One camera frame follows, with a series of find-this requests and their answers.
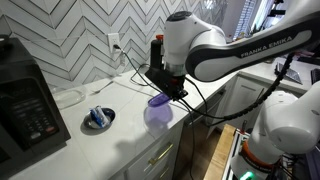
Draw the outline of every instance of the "microwave control panel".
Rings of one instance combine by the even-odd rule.
[[[45,94],[32,78],[0,84],[0,123],[22,149],[59,131],[47,104]]]

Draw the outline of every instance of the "cabinet drawer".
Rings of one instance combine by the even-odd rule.
[[[180,138],[175,129],[171,129],[127,169],[128,179],[145,179],[151,171],[158,174],[171,159],[175,160]]]
[[[168,163],[165,164],[163,163],[164,166],[157,167],[157,169],[154,169],[150,172],[150,174],[148,175],[148,177],[146,178],[146,180],[167,180],[167,179],[171,179],[170,174],[172,172],[172,168],[174,168],[174,166],[169,166]]]

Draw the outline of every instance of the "herringbone tile backsplash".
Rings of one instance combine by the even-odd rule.
[[[118,32],[129,56],[146,63],[150,42],[163,34],[170,14],[188,10],[219,26],[222,1],[0,0],[0,34],[23,42],[49,87],[71,81],[86,84],[132,68],[110,53],[107,34]]]

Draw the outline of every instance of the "small dish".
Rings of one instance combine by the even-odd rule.
[[[110,108],[101,108],[101,109],[102,109],[104,115],[110,119],[110,125],[108,125],[106,127],[111,126],[114,118],[116,117],[116,113]],[[92,120],[92,115],[90,112],[84,117],[83,125],[89,129],[103,129],[94,120]]]
[[[86,88],[75,82],[53,88],[51,93],[59,109],[65,109],[86,99]]]

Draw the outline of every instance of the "white tile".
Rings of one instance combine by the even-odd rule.
[[[107,8],[108,8],[107,9],[107,13],[108,14],[111,14],[113,12],[115,7],[118,5],[119,1],[120,0],[111,0],[111,1],[107,0],[106,1],[107,2]]]
[[[42,61],[36,57],[34,57],[34,59],[37,61],[38,65],[40,66],[40,69],[42,71],[45,71],[45,72],[50,73],[52,75],[56,75],[56,76],[63,78],[63,79],[67,79],[67,80],[70,79],[68,71],[63,70],[61,68],[58,68],[56,66],[53,66],[52,64],[49,64],[45,61]]]
[[[1,8],[1,2],[0,2],[0,8]],[[1,9],[0,9],[0,17],[3,15]]]
[[[84,66],[82,66],[77,76],[74,78],[74,81],[83,83],[93,68],[94,68],[93,62],[89,58],[84,64]]]
[[[124,22],[121,26],[121,28],[119,30],[116,29],[111,29],[111,31],[113,30],[114,32],[117,33],[126,33],[130,28],[132,28],[132,20],[130,18],[128,18],[126,20],[126,22]]]
[[[107,2],[105,0],[82,0],[83,4],[89,6],[98,17],[100,17],[105,23],[109,24],[109,16],[107,14]]]
[[[200,0],[189,0],[185,1],[187,5],[187,10],[193,12],[194,9],[200,4]]]
[[[122,36],[122,38],[120,39],[120,44],[122,46],[122,49],[124,49],[124,47],[126,46],[130,46],[130,40],[131,40],[131,36],[130,36],[130,30],[127,33],[124,33],[124,35]]]
[[[129,64],[129,61],[125,56],[121,56],[118,58],[117,64],[118,64],[117,69],[116,69],[117,74],[121,74],[121,73],[126,72],[125,69]]]
[[[12,33],[5,16],[0,16],[0,34],[10,35]]]
[[[177,7],[179,6],[179,4],[180,4],[181,1],[182,1],[182,0],[176,0],[176,1],[174,1],[174,2],[171,2],[170,0],[166,0],[166,1],[164,1],[164,2],[165,2],[165,4],[166,4],[166,7],[167,7],[168,10],[169,10],[169,13],[170,13],[170,14],[173,14],[173,13],[176,11],[176,9],[177,9]]]
[[[103,31],[97,28],[94,24],[91,23],[91,21],[87,20],[86,18],[84,18],[84,23],[87,32],[90,32],[90,34],[94,34],[96,36],[104,35]]]
[[[158,9],[163,9],[160,1],[156,1],[150,8],[148,14],[146,15],[146,23],[148,23],[152,17],[156,17],[157,19],[159,18],[159,14],[156,13]]]
[[[77,37],[72,37],[72,38],[66,38],[63,39],[62,42],[60,42],[61,46],[61,52],[62,52],[62,57],[67,57],[68,54],[70,53],[70,51],[72,50],[72,48],[75,46],[75,44],[77,43],[77,41],[79,40],[79,38]]]
[[[164,34],[164,22],[162,20],[158,19],[158,22],[153,25],[150,31],[147,32],[146,36],[146,42],[150,43],[151,40],[154,40],[156,38],[156,35],[158,34]]]
[[[83,50],[81,55],[78,57],[76,63],[74,63],[71,69],[69,70],[70,78],[72,81],[76,79],[76,77],[80,74],[81,71],[83,71],[83,69],[86,69],[85,66],[88,66],[87,62],[91,61],[90,56],[91,56],[90,47],[87,46]],[[86,77],[85,78],[82,77],[80,79],[81,80],[80,82],[84,82],[84,79],[86,79]]]
[[[166,22],[167,20],[167,16],[165,14],[165,12],[163,11],[163,9],[161,7],[159,7],[158,9],[156,9],[156,11],[154,12],[154,15],[150,17],[147,17],[147,26],[146,26],[146,31],[151,31],[154,30],[152,28],[154,28],[154,25],[156,23],[158,23],[158,26],[160,26],[160,21],[158,21],[159,19],[162,20],[162,22]]]
[[[107,39],[105,37],[106,36],[104,35],[99,39],[97,36],[94,36],[93,34],[88,32],[88,40],[89,40],[90,45],[97,48],[103,54],[110,56],[110,52],[109,52],[110,49],[109,49],[109,46],[106,41]]]
[[[129,6],[129,13],[131,20],[137,25],[138,28],[133,30],[136,32],[146,31],[146,17],[139,15],[139,11],[135,10],[133,6]]]
[[[76,0],[60,1],[50,13],[50,18],[54,29],[63,21],[64,17],[69,13],[72,7],[77,4]]]
[[[161,7],[162,7],[164,13],[166,14],[166,16],[169,17],[171,13],[169,12],[169,9],[168,9],[165,1],[161,1]]]
[[[104,34],[108,34],[110,32],[110,26],[107,24],[107,19],[102,19],[98,16],[96,12],[94,12],[88,4],[83,1],[80,1],[81,9],[83,15],[90,21],[96,28],[98,28]]]
[[[179,3],[179,5],[177,6],[175,12],[179,12],[179,11],[187,11],[187,5],[184,1],[181,1],[181,3]]]
[[[78,58],[81,56],[82,52],[86,49],[88,45],[89,42],[87,36],[80,37],[78,41],[75,43],[75,45],[65,58],[66,65],[69,71],[77,62]]]
[[[63,70],[68,70],[63,58],[32,42],[22,42],[30,54]]]
[[[144,15],[146,15],[147,9],[146,9],[146,4],[149,3],[149,1],[145,1],[145,0],[129,0],[129,2],[133,5],[133,7],[135,9],[140,9],[143,11]]]
[[[80,4],[76,2],[67,14],[63,17],[62,21],[56,27],[55,32],[57,38],[66,38],[70,32],[81,20],[82,14]]]
[[[21,25],[41,35],[43,38],[56,38],[55,32],[45,23],[33,17],[29,13],[21,10],[19,7],[9,1],[1,1],[1,8],[4,14],[19,22]]]
[[[44,2],[47,6],[48,13],[51,13],[53,9],[58,5],[60,0],[44,0]]]
[[[11,3],[22,8],[20,9],[20,11],[27,11],[29,14],[33,16],[33,18],[40,20],[41,22],[45,23],[49,27],[52,27],[49,14],[46,13],[42,8],[35,5],[34,3],[30,1],[21,1],[21,0],[12,0]]]
[[[130,32],[130,38],[133,42],[135,42],[144,53],[148,51],[148,47],[146,47],[146,38],[141,38],[141,36],[144,36],[142,32],[136,33],[136,32]]]
[[[96,67],[95,71],[96,71],[97,77],[101,79],[117,76],[116,71],[114,69],[110,69],[105,72],[105,71],[102,71],[101,68]]]
[[[44,2],[44,0],[30,0],[30,1],[36,6],[38,6],[39,8],[41,8],[43,11],[48,12],[46,3]]]
[[[109,16],[111,32],[119,33],[123,26],[128,26],[127,20],[130,18],[129,7],[131,7],[129,3],[127,3],[125,6],[119,5]]]
[[[51,84],[56,87],[63,86],[65,84],[70,84],[70,82],[71,82],[69,79],[61,78],[61,77],[56,76],[54,74],[48,73],[46,71],[42,71],[42,74],[43,74],[47,84]]]
[[[92,2],[96,2],[97,5],[99,6],[99,8],[102,8],[103,11],[105,11],[106,13],[108,12],[108,0],[95,0],[95,1],[92,1]]]
[[[100,79],[103,79],[103,78],[97,75],[96,77],[94,77],[93,81],[99,81]]]
[[[199,4],[192,12],[195,16],[201,19],[201,5]]]
[[[16,32],[16,37],[20,39],[22,42],[29,42],[32,41],[33,44],[38,45],[39,48],[43,48],[59,57],[62,57],[62,52],[59,46],[56,44],[52,43],[51,41],[47,39],[40,39],[37,34],[34,34],[32,31],[25,30],[24,27],[20,27],[19,31]]]
[[[115,75],[116,74],[116,70],[111,67],[110,65],[108,65],[108,62],[103,61],[101,59],[98,59],[95,56],[92,56],[92,61],[94,63],[94,66],[99,69],[100,71],[110,74],[110,75]]]
[[[99,51],[96,47],[91,46],[91,53],[94,59],[95,67],[100,68],[102,67],[101,64],[98,65],[96,60],[100,60],[100,63],[104,63],[105,65],[109,66],[110,68],[117,69],[120,64],[120,54],[107,56],[106,54]],[[102,71],[107,72],[105,68],[100,68]]]
[[[141,53],[141,51],[139,52],[139,50],[134,47],[128,51],[128,56],[130,57],[130,60],[135,67],[139,67],[139,64],[143,64],[147,61],[147,59],[145,58],[146,54]]]
[[[61,46],[61,44],[63,44],[65,39],[48,39],[48,40],[58,46]]]
[[[156,4],[157,0],[148,0],[146,2],[146,14],[148,14],[151,10],[151,8]]]
[[[83,84],[92,83],[95,81],[95,78],[97,77],[97,73],[95,71],[95,67],[90,71],[86,79],[84,80]]]

